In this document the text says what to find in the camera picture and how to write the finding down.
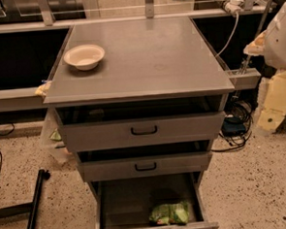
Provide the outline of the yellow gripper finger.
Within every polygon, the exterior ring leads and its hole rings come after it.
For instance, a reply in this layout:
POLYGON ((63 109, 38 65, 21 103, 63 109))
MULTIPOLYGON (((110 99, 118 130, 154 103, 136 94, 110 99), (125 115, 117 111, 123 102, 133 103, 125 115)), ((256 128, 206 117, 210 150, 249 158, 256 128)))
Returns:
POLYGON ((251 56, 261 56, 265 52, 264 42, 267 32, 261 32, 251 43, 247 44, 243 53, 251 56))

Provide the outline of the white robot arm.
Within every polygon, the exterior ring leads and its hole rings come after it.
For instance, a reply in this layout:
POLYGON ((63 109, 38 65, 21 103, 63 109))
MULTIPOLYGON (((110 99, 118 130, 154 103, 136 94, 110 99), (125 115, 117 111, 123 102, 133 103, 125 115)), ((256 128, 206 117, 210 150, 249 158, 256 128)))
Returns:
POLYGON ((274 69, 286 70, 286 2, 268 27, 247 44, 243 53, 264 56, 265 63, 274 69))

